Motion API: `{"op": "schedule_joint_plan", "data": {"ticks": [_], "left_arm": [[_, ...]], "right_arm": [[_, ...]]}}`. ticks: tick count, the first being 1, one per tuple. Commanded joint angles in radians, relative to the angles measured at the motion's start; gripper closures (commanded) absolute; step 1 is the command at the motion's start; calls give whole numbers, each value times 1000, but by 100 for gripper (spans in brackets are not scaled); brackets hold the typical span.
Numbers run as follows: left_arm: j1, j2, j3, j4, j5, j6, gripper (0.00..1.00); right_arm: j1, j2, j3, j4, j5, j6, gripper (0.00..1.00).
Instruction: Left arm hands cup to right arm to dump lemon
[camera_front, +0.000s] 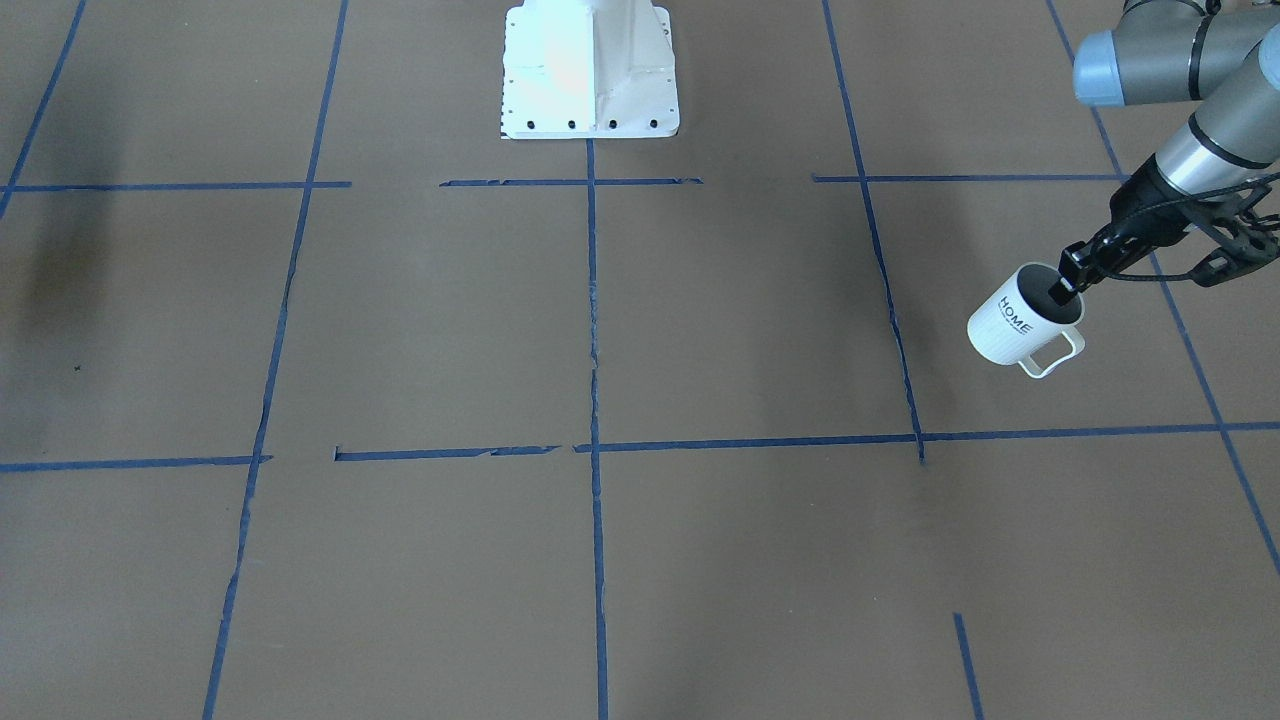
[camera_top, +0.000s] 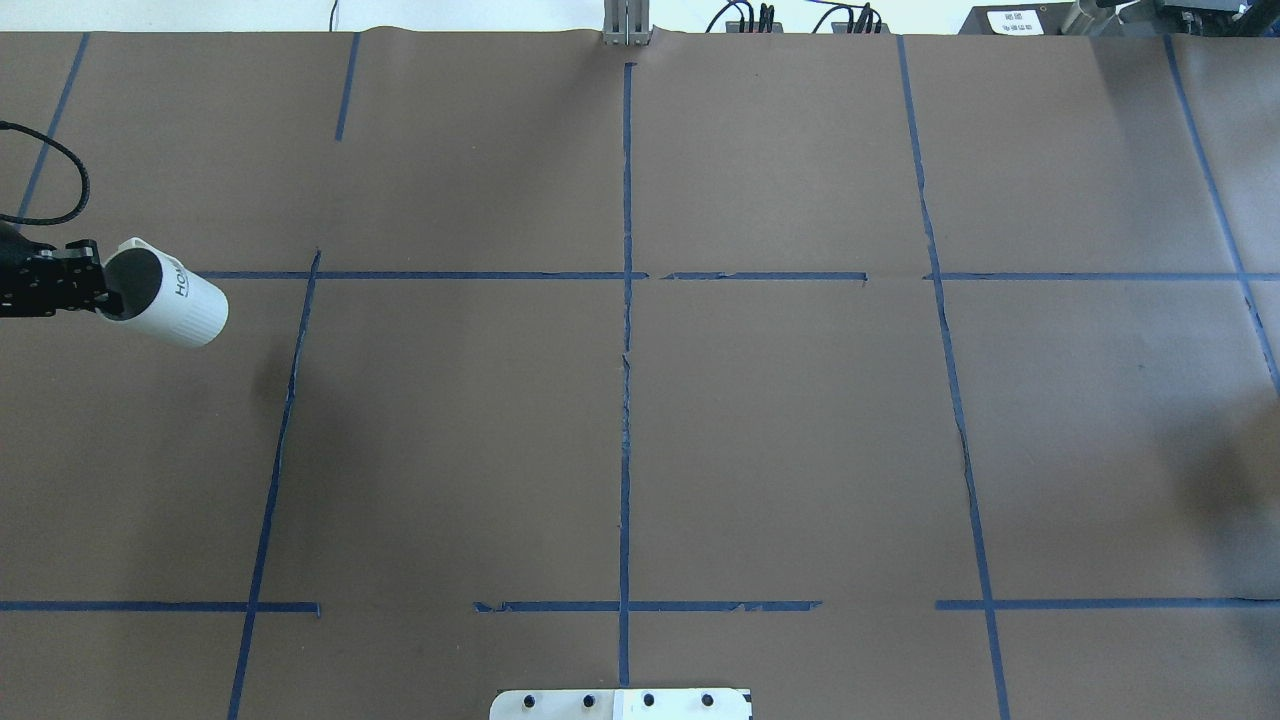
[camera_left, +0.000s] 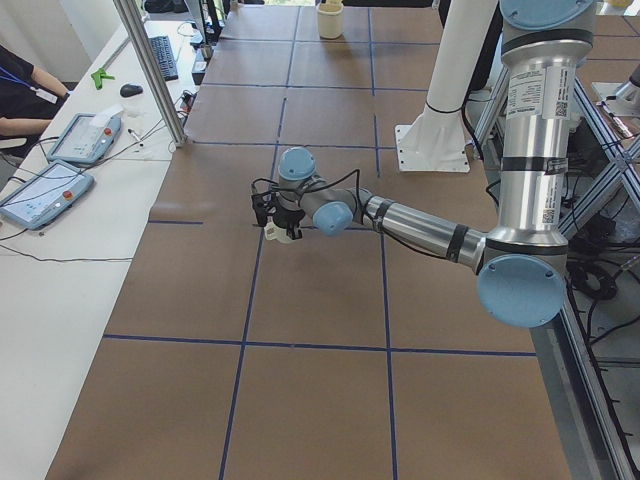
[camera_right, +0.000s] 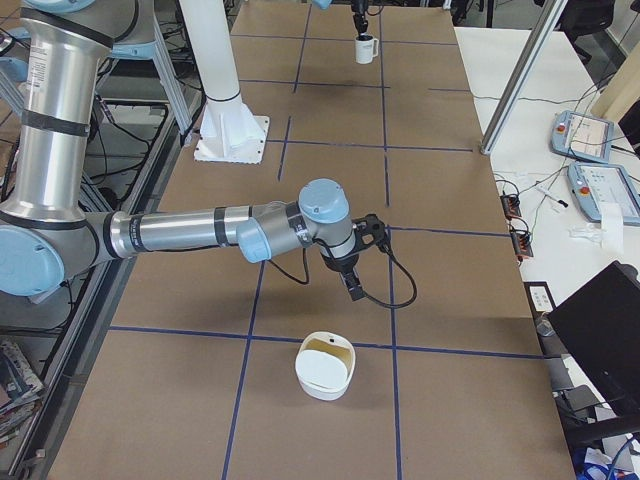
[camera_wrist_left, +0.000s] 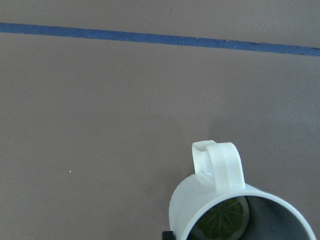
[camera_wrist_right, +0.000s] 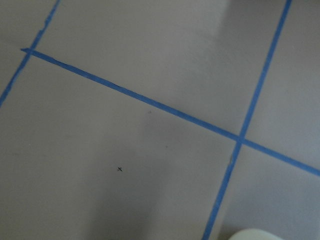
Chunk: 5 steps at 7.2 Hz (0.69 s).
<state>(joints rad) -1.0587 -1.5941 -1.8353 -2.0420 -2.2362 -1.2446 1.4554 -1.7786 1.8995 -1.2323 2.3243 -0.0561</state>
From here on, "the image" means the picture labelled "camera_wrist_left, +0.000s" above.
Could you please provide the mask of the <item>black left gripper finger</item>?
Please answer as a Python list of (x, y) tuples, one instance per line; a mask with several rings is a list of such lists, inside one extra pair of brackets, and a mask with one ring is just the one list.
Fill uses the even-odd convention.
[(175, 240), (173, 231), (163, 231), (161, 234), (162, 240)]

